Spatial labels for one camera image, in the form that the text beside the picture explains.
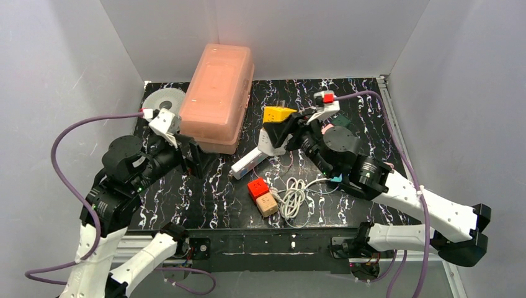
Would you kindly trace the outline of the yellow cube socket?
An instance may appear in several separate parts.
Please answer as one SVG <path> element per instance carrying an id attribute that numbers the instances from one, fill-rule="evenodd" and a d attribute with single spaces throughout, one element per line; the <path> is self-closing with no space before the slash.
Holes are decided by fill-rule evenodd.
<path id="1" fill-rule="evenodd" d="M 282 106 L 265 106 L 263 123 L 268 122 L 283 122 L 291 114 L 297 112 L 295 109 L 282 107 Z"/>

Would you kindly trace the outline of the white power strip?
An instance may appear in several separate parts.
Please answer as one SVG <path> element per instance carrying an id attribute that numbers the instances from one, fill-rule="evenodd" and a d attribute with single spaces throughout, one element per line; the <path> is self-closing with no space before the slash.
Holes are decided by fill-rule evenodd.
<path id="1" fill-rule="evenodd" d="M 288 134 L 283 144 L 274 148 L 269 134 L 264 129 L 260 129 L 257 146 L 231 166 L 230 174 L 237 180 L 240 180 L 267 157 L 285 154 L 285 147 L 291 137 L 292 135 Z"/>

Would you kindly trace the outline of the pink plastic storage box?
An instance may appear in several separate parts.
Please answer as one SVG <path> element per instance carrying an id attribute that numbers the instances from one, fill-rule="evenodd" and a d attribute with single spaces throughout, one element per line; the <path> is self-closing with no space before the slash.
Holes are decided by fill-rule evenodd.
<path id="1" fill-rule="evenodd" d="M 180 133 L 194 138 L 205 151 L 234 154 L 250 99 L 253 74 L 250 48 L 209 43 L 179 111 Z"/>

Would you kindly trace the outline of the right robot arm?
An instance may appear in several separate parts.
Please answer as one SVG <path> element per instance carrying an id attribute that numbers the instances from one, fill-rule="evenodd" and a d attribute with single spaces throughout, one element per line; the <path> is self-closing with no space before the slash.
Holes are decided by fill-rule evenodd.
<path id="1" fill-rule="evenodd" d="M 312 115 L 294 112 L 281 121 L 265 121 L 262 131 L 272 148 L 301 150 L 325 177 L 338 179 L 338 190 L 418 220 L 416 225 L 362 223 L 352 250 L 428 251 L 462 267 L 475 266 L 486 254 L 483 232 L 491 220 L 490 207 L 457 204 L 416 186 L 386 163 L 361 154 L 362 141 L 348 128 L 323 130 Z"/>

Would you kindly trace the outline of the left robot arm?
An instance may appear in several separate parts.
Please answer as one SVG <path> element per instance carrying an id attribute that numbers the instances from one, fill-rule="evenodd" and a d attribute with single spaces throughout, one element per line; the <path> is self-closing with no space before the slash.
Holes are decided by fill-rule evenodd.
<path id="1" fill-rule="evenodd" d="M 103 168 L 86 196 L 98 218 L 94 219 L 86 207 L 80 216 L 77 256 L 93 253 L 73 267 L 61 297 L 129 297 L 149 273 L 175 255 L 189 236 L 183 226 L 169 222 L 137 254 L 111 268 L 118 244 L 141 205 L 141 192 L 176 168 L 202 179 L 218 158 L 216 153 L 204 152 L 190 137 L 182 138 L 182 148 L 161 137 L 153 137 L 151 144 L 152 149 L 145 150 L 141 139 L 132 135 L 110 143 L 102 157 Z"/>

